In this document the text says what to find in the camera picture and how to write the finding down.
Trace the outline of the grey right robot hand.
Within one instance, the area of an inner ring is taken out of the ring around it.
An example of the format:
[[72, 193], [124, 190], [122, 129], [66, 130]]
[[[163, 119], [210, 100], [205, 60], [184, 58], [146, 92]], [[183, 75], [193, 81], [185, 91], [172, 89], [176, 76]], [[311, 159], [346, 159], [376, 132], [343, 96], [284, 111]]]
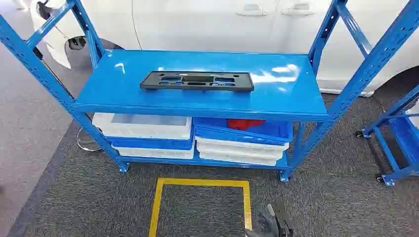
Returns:
[[293, 221], [279, 200], [274, 204], [268, 204], [266, 209], [260, 212], [257, 223], [258, 226], [255, 229], [245, 229], [246, 237], [294, 236]]

